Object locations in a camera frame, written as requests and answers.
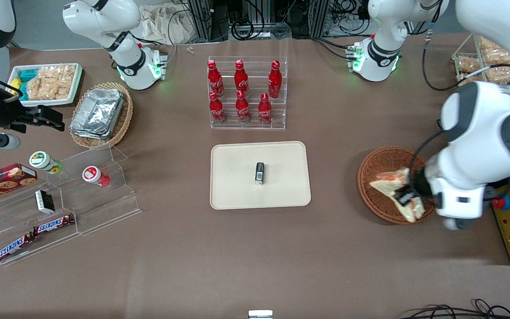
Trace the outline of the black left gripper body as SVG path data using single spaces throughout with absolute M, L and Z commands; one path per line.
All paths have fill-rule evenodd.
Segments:
M 433 192 L 425 177 L 425 166 L 420 167 L 413 173 L 413 191 L 423 200 L 433 198 Z

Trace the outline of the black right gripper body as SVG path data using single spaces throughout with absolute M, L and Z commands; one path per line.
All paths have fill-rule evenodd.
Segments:
M 28 125 L 40 125 L 31 109 L 23 107 L 18 100 L 6 103 L 4 100 L 8 97 L 10 93 L 0 90 L 0 129 L 26 133 Z

